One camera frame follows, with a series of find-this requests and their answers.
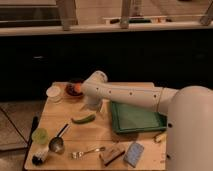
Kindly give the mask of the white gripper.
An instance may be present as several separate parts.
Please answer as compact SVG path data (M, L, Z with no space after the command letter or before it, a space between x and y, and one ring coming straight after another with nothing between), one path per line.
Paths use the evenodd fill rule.
M94 98L90 96L85 96L83 99L83 106L84 110L92 110L99 112L101 110L103 101L99 98Z

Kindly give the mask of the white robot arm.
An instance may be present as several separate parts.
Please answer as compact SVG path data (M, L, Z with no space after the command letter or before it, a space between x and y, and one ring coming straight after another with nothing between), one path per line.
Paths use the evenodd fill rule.
M213 90L117 85L102 71L93 72L81 90L89 106L108 99L166 116L167 171L213 171Z

